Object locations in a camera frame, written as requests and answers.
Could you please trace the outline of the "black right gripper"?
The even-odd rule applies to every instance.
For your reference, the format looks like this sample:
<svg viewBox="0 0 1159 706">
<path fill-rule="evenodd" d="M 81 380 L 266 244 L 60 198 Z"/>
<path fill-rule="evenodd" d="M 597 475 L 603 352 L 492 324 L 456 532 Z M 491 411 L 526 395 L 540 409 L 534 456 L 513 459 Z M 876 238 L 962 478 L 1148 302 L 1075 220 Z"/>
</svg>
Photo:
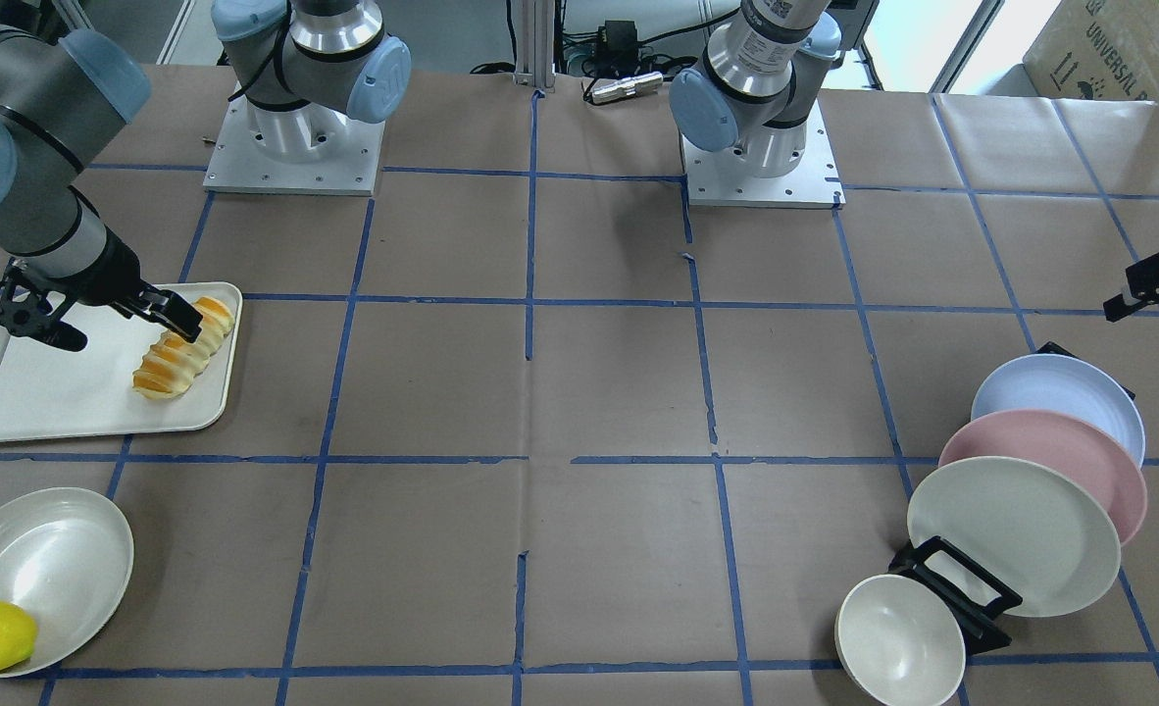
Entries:
<svg viewBox="0 0 1159 706">
<path fill-rule="evenodd" d="M 175 291 L 150 288 L 140 277 L 134 252 L 112 233 L 92 265 L 73 276 L 51 276 L 41 272 L 36 260 L 10 259 L 0 281 L 0 327 L 19 339 L 80 352 L 89 339 L 63 321 L 76 303 L 110 307 L 126 318 L 140 316 L 185 343 L 201 335 L 199 310 Z"/>
</svg>

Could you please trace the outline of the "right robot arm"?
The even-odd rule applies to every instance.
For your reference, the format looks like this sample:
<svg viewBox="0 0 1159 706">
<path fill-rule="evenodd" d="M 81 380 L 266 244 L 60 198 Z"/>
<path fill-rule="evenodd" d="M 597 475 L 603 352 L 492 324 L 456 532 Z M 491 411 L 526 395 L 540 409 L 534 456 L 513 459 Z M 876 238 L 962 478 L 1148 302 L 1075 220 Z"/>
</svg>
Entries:
<svg viewBox="0 0 1159 706">
<path fill-rule="evenodd" d="M 216 1 L 216 36 L 274 158 L 320 155 L 351 122 L 382 124 L 403 102 L 411 53 L 374 1 Z M 0 24 L 0 327 L 63 350 L 86 336 L 76 304 L 163 326 L 184 341 L 199 310 L 150 284 L 139 259 L 76 191 L 75 179 L 139 115 L 152 83 L 92 28 L 54 44 Z"/>
</svg>

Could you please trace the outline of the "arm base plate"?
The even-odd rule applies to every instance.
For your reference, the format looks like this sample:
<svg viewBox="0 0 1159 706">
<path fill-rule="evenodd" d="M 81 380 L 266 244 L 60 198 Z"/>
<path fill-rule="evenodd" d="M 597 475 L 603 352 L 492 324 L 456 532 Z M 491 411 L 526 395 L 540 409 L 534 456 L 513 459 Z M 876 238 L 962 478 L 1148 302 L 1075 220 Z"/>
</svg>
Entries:
<svg viewBox="0 0 1159 706">
<path fill-rule="evenodd" d="M 212 192 L 372 197 L 385 128 L 314 103 L 272 112 L 238 97 L 203 184 Z"/>
<path fill-rule="evenodd" d="M 836 209 L 847 202 L 819 103 L 790 129 L 759 126 L 717 152 L 680 138 L 692 206 Z"/>
</svg>

